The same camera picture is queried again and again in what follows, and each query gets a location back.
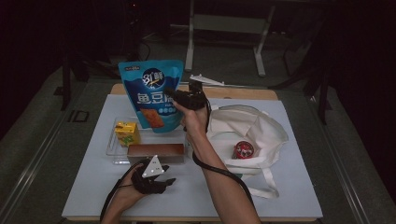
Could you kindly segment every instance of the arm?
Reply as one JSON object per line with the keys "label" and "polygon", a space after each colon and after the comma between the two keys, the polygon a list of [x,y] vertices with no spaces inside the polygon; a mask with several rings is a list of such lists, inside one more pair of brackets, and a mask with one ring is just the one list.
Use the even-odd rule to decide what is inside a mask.
{"label": "arm", "polygon": [[[184,113],[181,124],[187,128],[187,140],[197,158],[214,167],[227,170],[221,158],[206,137],[206,110],[189,110],[174,102]],[[224,223],[261,223],[254,206],[237,182],[226,175],[203,169],[213,204]]]}
{"label": "arm", "polygon": [[128,208],[132,207],[137,201],[145,197],[145,194],[137,191],[132,185],[132,174],[136,168],[141,165],[136,166],[125,178],[123,179],[120,187],[114,194],[111,203],[108,205],[105,215],[102,220],[102,224],[116,224],[120,222],[120,217],[122,213]]}

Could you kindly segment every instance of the metal frame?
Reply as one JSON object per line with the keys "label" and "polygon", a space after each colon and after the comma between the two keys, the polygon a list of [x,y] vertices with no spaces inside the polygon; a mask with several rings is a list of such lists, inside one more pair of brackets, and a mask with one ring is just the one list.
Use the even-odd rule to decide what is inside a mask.
{"label": "metal frame", "polygon": [[194,0],[190,0],[190,24],[189,24],[189,45],[187,47],[187,56],[185,70],[192,70],[192,61],[194,54],[194,29],[239,32],[261,35],[259,44],[253,48],[259,77],[265,77],[265,69],[262,63],[262,47],[268,35],[276,7],[271,6],[267,19],[251,19],[212,16],[203,14],[194,14]]}

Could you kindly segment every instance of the white triangle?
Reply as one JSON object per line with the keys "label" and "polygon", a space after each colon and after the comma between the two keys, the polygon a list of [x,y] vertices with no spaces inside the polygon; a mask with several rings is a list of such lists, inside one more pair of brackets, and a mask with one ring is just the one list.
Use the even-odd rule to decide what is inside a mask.
{"label": "white triangle", "polygon": [[163,167],[158,160],[158,156],[155,155],[148,164],[148,168],[146,168],[145,172],[142,174],[143,178],[154,176],[154,175],[161,175],[165,172]]}
{"label": "white triangle", "polygon": [[200,82],[203,82],[203,83],[217,85],[217,86],[224,86],[224,82],[217,82],[217,81],[215,81],[213,79],[209,79],[207,77],[203,77],[201,74],[199,76],[191,75],[190,79],[193,79],[193,80],[196,80],[196,81],[200,81]]}

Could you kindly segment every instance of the black cord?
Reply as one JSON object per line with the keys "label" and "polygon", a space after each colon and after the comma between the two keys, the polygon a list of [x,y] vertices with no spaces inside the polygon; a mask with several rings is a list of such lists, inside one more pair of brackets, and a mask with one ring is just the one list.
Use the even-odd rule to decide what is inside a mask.
{"label": "black cord", "polygon": [[122,180],[125,178],[125,176],[127,176],[129,174],[129,172],[131,172],[132,169],[134,169],[138,164],[144,163],[147,159],[144,159],[142,161],[139,161],[137,163],[135,163],[134,165],[132,165],[127,172],[125,172],[125,174],[122,176],[121,179],[119,179],[116,183],[116,185],[114,185],[113,189],[110,191],[110,193],[108,193],[107,198],[105,200],[105,204],[103,205],[102,208],[102,212],[100,214],[100,221],[102,222],[103,217],[105,216],[105,212],[107,210],[108,204],[110,203],[111,199],[113,198],[114,194],[116,193],[117,189],[120,187],[120,184],[122,183]]}
{"label": "black cord", "polygon": [[[207,98],[206,98],[206,111],[207,111],[207,121],[206,121],[206,132],[207,132],[207,128],[209,126],[210,113],[212,112],[212,109],[210,107],[210,102],[209,102],[209,100],[207,100]],[[248,190],[248,186],[245,184],[245,182],[243,180],[241,180],[241,178],[239,178],[238,176],[236,176],[235,174],[231,173],[228,170],[223,170],[223,169],[208,165],[208,164],[200,161],[196,157],[194,152],[192,152],[192,160],[195,162],[195,164],[201,166],[202,168],[204,168],[206,170],[213,171],[213,172],[216,172],[216,173],[221,174],[221,175],[226,175],[226,176],[230,177],[231,179],[233,179],[234,181],[236,181],[242,187],[244,192],[246,193],[247,198],[250,200],[250,202],[253,205],[253,207],[255,207],[253,199],[251,198],[250,191]]]}
{"label": "black cord", "polygon": [[250,200],[250,202],[251,202],[251,204],[253,205],[253,207],[255,207],[255,206],[254,206],[253,199],[251,198],[251,194],[250,194],[250,191],[248,190],[247,185],[246,185],[245,182],[242,181],[238,176],[236,176],[235,174],[231,173],[231,172],[228,171],[228,170],[223,170],[223,169],[220,169],[220,168],[217,168],[217,167],[208,165],[208,164],[206,164],[206,163],[200,161],[200,160],[195,156],[195,153],[193,153],[193,152],[192,152],[192,159],[194,160],[195,164],[201,166],[202,168],[204,168],[204,169],[206,169],[206,170],[210,170],[210,171],[216,172],[216,173],[219,173],[219,174],[221,174],[221,175],[227,175],[228,177],[230,177],[231,179],[233,179],[234,181],[236,181],[236,182],[242,187],[242,189],[245,191],[245,193],[246,193],[246,195],[247,195],[247,198]]}

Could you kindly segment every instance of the chip bag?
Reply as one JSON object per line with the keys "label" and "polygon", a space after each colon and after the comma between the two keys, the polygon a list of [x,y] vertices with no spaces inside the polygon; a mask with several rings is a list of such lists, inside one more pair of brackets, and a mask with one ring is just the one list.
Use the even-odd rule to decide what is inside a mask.
{"label": "chip bag", "polygon": [[119,63],[122,83],[142,128],[167,133],[180,125],[183,115],[163,90],[177,89],[183,69],[179,60]]}

